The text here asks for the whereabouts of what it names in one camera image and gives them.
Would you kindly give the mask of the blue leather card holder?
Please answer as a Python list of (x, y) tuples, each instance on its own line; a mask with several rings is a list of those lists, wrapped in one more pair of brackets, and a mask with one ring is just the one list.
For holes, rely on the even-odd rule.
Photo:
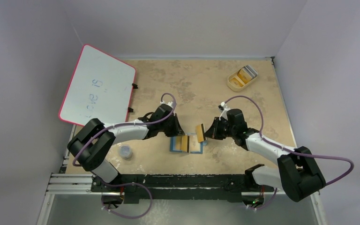
[(207, 140), (198, 142), (196, 134), (171, 137), (170, 152), (203, 154), (203, 148), (207, 145)]

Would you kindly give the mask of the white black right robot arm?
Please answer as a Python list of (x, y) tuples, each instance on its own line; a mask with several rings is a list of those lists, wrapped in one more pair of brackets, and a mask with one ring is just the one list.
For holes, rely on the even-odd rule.
[(248, 127), (240, 109), (224, 113), (226, 116), (214, 118), (211, 127), (204, 132), (205, 137), (215, 140), (230, 137), (236, 145), (277, 166), (275, 169), (256, 165), (246, 170), (244, 184), (247, 189), (255, 191), (261, 186), (279, 188), (292, 201), (299, 202), (326, 186), (326, 180), (308, 148), (302, 146), (286, 151), (284, 146)]

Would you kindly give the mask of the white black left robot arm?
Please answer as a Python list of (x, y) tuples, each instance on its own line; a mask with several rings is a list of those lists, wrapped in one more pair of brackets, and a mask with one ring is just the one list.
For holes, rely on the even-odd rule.
[(97, 118), (91, 119), (69, 141), (67, 149), (76, 166), (98, 176), (103, 180), (103, 186), (114, 192), (120, 188), (121, 179), (118, 170), (106, 159), (111, 146), (131, 140), (147, 140), (160, 132), (167, 137), (185, 134), (170, 104), (162, 103), (143, 117), (111, 126), (105, 126)]

